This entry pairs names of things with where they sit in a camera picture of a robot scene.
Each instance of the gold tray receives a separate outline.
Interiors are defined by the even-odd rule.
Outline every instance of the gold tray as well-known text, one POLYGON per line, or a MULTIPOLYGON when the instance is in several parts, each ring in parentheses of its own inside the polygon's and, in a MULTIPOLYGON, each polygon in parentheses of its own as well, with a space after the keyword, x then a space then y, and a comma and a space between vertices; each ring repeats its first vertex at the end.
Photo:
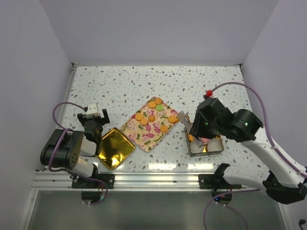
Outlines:
POLYGON ((113 170, 134 149, 134 144, 117 128, 113 128, 102 137, 98 158, 108 169, 113 170))

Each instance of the speckled tabletop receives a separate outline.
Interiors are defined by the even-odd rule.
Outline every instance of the speckled tabletop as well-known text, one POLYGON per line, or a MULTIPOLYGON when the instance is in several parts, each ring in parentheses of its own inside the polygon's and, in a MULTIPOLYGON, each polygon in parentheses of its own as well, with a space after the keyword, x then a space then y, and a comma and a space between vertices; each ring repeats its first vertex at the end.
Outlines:
MULTIPOLYGON (((205 90, 227 81, 242 82, 239 67, 78 67, 69 102, 87 106, 98 103, 107 109, 111 123, 104 126, 105 134, 113 127, 120 128, 149 98, 161 97, 177 111, 189 112, 194 120, 197 105, 203 101, 205 90)), ((214 95, 231 111, 251 110, 246 89, 228 85, 214 95)), ((67 106, 63 125, 83 130, 77 119, 82 112, 67 106)), ((224 137, 225 150, 221 155, 192 158, 188 155, 184 126, 178 123, 150 152, 136 150, 122 162, 116 172, 214 172, 221 163, 230 163, 241 173, 261 176, 268 168, 247 148, 224 137)), ((109 171, 99 162, 100 172, 109 171)))

